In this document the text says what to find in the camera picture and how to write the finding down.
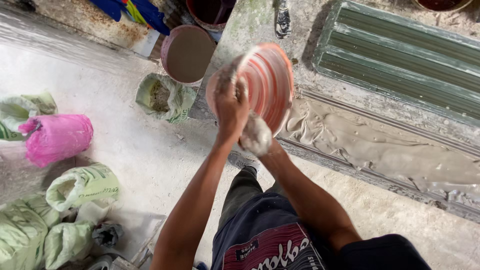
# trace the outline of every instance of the dusty floor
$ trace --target dusty floor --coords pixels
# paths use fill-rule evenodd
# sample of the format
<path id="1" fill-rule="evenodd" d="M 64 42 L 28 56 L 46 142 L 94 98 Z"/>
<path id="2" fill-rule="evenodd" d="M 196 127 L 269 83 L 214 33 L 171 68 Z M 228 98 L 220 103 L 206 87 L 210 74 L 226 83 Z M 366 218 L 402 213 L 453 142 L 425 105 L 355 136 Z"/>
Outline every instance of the dusty floor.
<path id="1" fill-rule="evenodd" d="M 119 249 L 131 258 L 157 219 L 168 215 L 208 154 L 216 129 L 195 120 L 178 125 L 154 120 L 134 103 L 138 75 L 112 75 L 31 52 L 0 46 L 0 96 L 49 91 L 60 113 L 90 117 L 94 140 L 88 156 L 108 165 L 122 191 L 110 218 L 123 224 Z M 153 67 L 141 67 L 145 73 Z M 365 239 L 399 233 L 433 269 L 480 269 L 480 225 L 351 177 L 292 157 L 300 169 L 345 207 Z M 230 180 L 225 165 L 196 260 L 211 263 L 212 238 Z M 259 182 L 273 179 L 266 170 Z"/>

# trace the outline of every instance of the dark blue shirt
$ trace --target dark blue shirt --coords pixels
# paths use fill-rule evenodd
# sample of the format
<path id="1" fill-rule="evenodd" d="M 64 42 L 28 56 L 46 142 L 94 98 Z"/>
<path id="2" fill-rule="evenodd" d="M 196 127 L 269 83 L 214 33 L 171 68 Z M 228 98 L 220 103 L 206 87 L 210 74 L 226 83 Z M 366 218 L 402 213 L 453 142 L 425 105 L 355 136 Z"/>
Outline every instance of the dark blue shirt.
<path id="1" fill-rule="evenodd" d="M 216 233 L 212 270 L 286 269 L 429 270 L 430 267 L 414 246 L 397 234 L 354 242 L 334 254 L 328 243 L 301 223 L 287 198 L 273 192 L 256 195 Z"/>

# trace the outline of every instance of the blue cloth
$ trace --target blue cloth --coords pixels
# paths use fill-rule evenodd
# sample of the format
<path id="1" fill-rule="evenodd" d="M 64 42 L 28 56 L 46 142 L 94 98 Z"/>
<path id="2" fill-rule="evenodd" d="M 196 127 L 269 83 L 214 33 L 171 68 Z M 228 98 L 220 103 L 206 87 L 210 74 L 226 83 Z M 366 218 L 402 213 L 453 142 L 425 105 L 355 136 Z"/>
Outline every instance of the blue cloth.
<path id="1" fill-rule="evenodd" d="M 90 0 L 116 22 L 120 21 L 121 11 L 130 14 L 121 0 Z M 170 29 L 163 23 L 165 14 L 148 0 L 131 0 L 145 21 L 156 31 L 169 36 Z"/>

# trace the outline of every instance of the dark pants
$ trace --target dark pants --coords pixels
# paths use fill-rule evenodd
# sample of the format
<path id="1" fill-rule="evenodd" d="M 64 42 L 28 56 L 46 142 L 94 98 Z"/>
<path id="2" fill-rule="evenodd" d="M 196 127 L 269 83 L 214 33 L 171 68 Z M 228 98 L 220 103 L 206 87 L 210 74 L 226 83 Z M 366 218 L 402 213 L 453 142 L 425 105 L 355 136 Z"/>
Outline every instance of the dark pants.
<path id="1" fill-rule="evenodd" d="M 266 192 L 276 192 L 284 195 L 283 189 L 277 181 Z M 257 181 L 257 170 L 254 167 L 245 166 L 233 178 L 223 203 L 218 228 L 220 229 L 246 201 L 260 193 L 263 193 L 263 190 Z"/>

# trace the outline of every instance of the green sack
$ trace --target green sack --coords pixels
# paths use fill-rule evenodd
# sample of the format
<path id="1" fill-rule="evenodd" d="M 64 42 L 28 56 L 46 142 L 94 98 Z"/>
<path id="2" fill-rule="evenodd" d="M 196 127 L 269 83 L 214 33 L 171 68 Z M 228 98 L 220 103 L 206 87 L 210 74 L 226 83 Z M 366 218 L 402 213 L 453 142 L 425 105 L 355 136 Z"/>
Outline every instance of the green sack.
<path id="1" fill-rule="evenodd" d="M 119 182 L 109 167 L 95 163 L 64 172 L 47 190 L 47 202 L 57 211 L 77 207 L 84 202 L 118 198 Z"/>
<path id="2" fill-rule="evenodd" d="M 91 221 L 60 223 L 45 238 L 45 269 L 54 270 L 69 260 L 83 259 L 93 244 Z"/>
<path id="3" fill-rule="evenodd" d="M 0 139 L 21 141 L 24 137 L 18 131 L 19 125 L 29 117 L 55 113 L 57 105 L 47 92 L 0 98 Z"/>
<path id="4" fill-rule="evenodd" d="M 187 119 L 196 96 L 193 88 L 168 76 L 150 73 L 138 85 L 135 102 L 148 115 L 169 123 L 179 123 Z"/>
<path id="5" fill-rule="evenodd" d="M 60 223 L 60 213 L 48 205 L 44 195 L 28 195 L 22 201 L 43 219 L 49 230 Z"/>
<path id="6" fill-rule="evenodd" d="M 48 228 L 18 199 L 0 211 L 0 270 L 39 269 Z"/>

